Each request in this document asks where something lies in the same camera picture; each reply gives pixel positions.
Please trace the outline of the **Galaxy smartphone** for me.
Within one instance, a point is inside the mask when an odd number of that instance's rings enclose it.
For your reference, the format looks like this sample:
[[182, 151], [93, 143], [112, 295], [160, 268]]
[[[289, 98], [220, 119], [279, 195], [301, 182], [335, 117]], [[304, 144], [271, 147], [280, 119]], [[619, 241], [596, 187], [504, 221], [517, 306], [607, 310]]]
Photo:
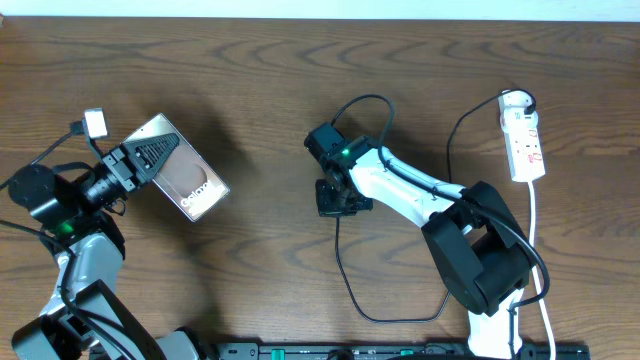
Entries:
[[192, 222], [198, 221], [231, 189], [162, 113], [131, 133], [123, 145], [174, 134], [177, 147], [168, 156], [153, 182]]

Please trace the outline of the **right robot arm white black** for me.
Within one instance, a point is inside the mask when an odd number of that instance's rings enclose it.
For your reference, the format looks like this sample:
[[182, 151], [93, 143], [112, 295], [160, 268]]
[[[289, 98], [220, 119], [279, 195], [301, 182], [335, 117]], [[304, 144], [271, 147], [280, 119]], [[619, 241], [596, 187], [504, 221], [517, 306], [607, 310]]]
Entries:
[[354, 216], [381, 202], [408, 219], [421, 230], [448, 293], [469, 313], [469, 350], [486, 358], [517, 356], [517, 313], [537, 257], [491, 185], [435, 179], [380, 142], [350, 141], [330, 123], [312, 130], [304, 146], [324, 174], [316, 182], [320, 216]]

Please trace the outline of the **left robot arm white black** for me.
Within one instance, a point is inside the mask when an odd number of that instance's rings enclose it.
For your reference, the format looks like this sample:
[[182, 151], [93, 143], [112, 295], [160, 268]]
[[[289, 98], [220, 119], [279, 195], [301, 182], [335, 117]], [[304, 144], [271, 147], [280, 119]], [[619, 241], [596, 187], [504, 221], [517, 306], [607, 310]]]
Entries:
[[34, 230], [59, 275], [41, 314], [16, 331], [22, 359], [185, 359], [197, 349], [182, 330], [155, 339], [115, 294], [125, 239], [116, 205], [147, 185], [178, 147], [175, 135], [154, 136], [99, 152], [95, 165], [53, 167], [36, 158], [2, 187], [40, 223]]

